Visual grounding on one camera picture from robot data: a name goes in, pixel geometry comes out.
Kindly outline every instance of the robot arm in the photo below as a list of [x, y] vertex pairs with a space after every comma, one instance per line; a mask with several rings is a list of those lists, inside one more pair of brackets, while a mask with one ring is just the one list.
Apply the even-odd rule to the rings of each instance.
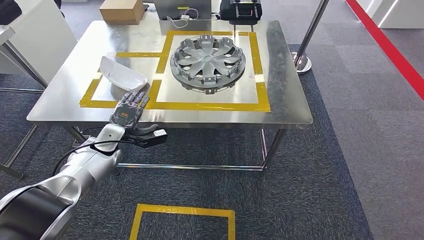
[[157, 125], [137, 128], [149, 98], [127, 93], [107, 124], [72, 152], [60, 172], [16, 189], [0, 200], [0, 240], [55, 240], [64, 233], [78, 204], [110, 173], [122, 157], [118, 142], [147, 148], [166, 141]]

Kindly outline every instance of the stainless steel table top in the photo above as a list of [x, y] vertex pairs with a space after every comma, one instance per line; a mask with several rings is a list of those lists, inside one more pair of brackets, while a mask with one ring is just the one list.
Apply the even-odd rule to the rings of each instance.
[[0, 46], [9, 40], [15, 32], [7, 25], [0, 25]]
[[[170, 70], [170, 56], [181, 41], [208, 33], [231, 38], [246, 57], [242, 77], [215, 94], [184, 88]], [[125, 92], [98, 73], [104, 55], [147, 76], [144, 89], [152, 99], [140, 125], [303, 129], [313, 122], [278, 21], [251, 27], [220, 20], [193, 20], [184, 28], [170, 21], [92, 22], [27, 120], [59, 126], [107, 123]]]

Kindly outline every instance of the cardboard box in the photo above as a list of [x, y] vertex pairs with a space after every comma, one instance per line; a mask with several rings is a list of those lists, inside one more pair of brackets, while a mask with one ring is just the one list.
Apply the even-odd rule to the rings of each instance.
[[142, 0], [105, 0], [99, 9], [111, 25], [138, 25], [145, 13]]

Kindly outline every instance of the metal pole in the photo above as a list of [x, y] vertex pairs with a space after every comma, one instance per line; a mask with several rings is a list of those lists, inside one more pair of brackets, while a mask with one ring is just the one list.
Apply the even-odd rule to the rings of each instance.
[[261, 171], [261, 166], [226, 166], [226, 165], [174, 165], [174, 164], [136, 164], [118, 163], [117, 168], [135, 169], [182, 169], [182, 170], [230, 170], [230, 171]]
[[13, 44], [7, 40], [3, 44], [4, 48], [12, 55], [12, 57], [19, 62], [19, 65], [35, 80], [39, 83], [44, 89], [47, 88], [47, 83], [44, 79], [37, 73], [37, 71], [29, 64], [25, 58], [19, 53], [19, 51], [13, 46]]
[[25, 93], [25, 94], [43, 94], [44, 90], [0, 87], [0, 92]]
[[318, 23], [321, 20], [321, 17], [324, 14], [324, 11], [327, 8], [327, 4], [330, 0], [321, 0], [316, 9], [315, 15], [312, 18], [312, 22], [309, 25], [309, 28], [306, 31], [305, 37], [303, 38], [302, 43], [300, 44], [299, 49], [297, 50], [296, 58], [294, 59], [294, 66], [298, 69], [299, 62], [303, 57], [305, 50], [311, 41], [312, 35], [314, 35], [315, 30], [317, 29]]
[[265, 131], [261, 128], [259, 129], [259, 135], [260, 135], [260, 147], [262, 148], [262, 158], [263, 161], [267, 159], [267, 143], [265, 142]]
[[82, 144], [87, 140], [87, 138], [83, 136], [83, 134], [76, 127], [64, 126], [63, 128], [68, 131], [68, 133], [70, 133], [78, 143]]
[[262, 165], [262, 172], [260, 173], [260, 177], [263, 177], [265, 174], [265, 170], [267, 169], [268, 165], [271, 164], [275, 154], [277, 153], [277, 150], [281, 144], [281, 141], [283, 140], [284, 135], [287, 133], [287, 129], [279, 129], [274, 137], [274, 140], [272, 141], [271, 148], [268, 151], [268, 155], [266, 156], [265, 161], [263, 161]]

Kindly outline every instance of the black arm segment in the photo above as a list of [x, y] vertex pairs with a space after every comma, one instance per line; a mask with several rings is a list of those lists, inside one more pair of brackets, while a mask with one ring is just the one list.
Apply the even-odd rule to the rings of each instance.
[[70, 204], [36, 187], [0, 212], [0, 240], [39, 240]]

